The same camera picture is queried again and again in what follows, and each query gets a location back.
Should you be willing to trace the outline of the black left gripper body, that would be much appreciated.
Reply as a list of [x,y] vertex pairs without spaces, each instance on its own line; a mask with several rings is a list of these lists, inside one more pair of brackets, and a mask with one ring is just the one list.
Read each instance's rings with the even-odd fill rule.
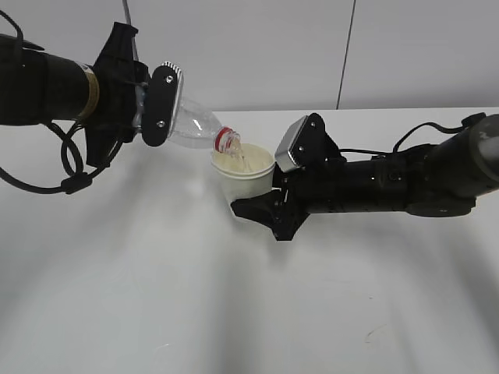
[[149,71],[142,62],[133,66],[99,69],[95,67],[99,83],[99,101],[92,115],[84,122],[86,129],[133,129],[137,113],[136,87],[149,80]]

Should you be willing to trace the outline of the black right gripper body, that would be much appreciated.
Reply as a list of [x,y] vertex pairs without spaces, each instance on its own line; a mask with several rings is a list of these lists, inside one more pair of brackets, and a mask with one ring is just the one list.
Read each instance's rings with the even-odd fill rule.
[[307,167],[285,171],[275,163],[273,186],[279,191],[271,205],[278,241],[290,241],[311,214],[349,213],[349,201],[342,195],[341,176],[345,157],[324,157]]

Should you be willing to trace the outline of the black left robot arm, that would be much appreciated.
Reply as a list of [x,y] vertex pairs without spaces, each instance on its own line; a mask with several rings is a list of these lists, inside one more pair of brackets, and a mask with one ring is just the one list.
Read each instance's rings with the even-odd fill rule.
[[133,56],[137,28],[114,23],[93,65],[44,52],[1,36],[1,123],[37,125],[78,121],[85,128],[87,164],[101,165],[118,142],[136,135],[136,86],[148,69]]

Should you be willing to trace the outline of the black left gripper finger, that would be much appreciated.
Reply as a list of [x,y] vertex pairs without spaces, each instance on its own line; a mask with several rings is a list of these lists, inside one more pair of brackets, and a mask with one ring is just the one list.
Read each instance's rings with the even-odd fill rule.
[[134,136],[133,129],[86,129],[87,165],[101,166],[119,140],[131,143]]
[[121,65],[133,66],[133,39],[138,29],[127,23],[114,22],[111,33],[101,49],[95,67],[118,68]]

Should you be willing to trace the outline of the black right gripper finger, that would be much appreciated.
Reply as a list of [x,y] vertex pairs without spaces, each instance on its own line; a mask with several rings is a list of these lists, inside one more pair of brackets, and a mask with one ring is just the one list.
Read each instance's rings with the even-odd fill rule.
[[237,217],[261,224],[274,233],[283,234],[291,227],[284,198],[279,192],[237,199],[230,203],[230,207]]

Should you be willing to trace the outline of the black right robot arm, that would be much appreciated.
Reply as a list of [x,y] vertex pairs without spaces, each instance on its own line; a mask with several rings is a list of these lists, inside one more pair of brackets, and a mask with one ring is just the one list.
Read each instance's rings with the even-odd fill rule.
[[312,113],[291,125],[275,153],[271,190],[231,203],[239,218],[291,240],[318,213],[405,212],[419,217],[460,217],[478,197],[498,188],[498,116],[483,112],[457,128],[440,127],[447,139],[390,152],[369,150],[348,161]]

